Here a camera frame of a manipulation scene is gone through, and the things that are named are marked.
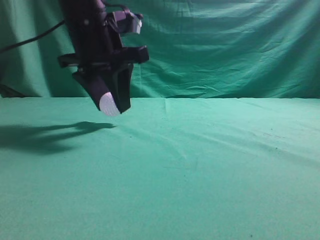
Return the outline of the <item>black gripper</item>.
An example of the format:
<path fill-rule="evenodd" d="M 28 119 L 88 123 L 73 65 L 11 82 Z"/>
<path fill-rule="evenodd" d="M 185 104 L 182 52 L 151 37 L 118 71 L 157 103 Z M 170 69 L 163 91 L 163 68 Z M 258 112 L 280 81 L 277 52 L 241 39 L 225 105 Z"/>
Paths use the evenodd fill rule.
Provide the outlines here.
<path fill-rule="evenodd" d="M 60 0 L 64 23 L 66 25 L 74 53 L 58 57 L 60 67 L 120 66 L 112 73 L 110 87 L 107 86 L 106 73 L 102 69 L 78 69 L 72 74 L 90 96 L 99 111 L 102 111 L 102 98 L 112 94 L 115 105 L 122 114 L 131 107 L 130 86 L 133 64 L 142 64 L 150 59 L 147 46 L 125 47 L 122 35 L 108 22 L 105 0 Z M 118 11 L 132 12 L 122 4 L 115 4 Z"/>

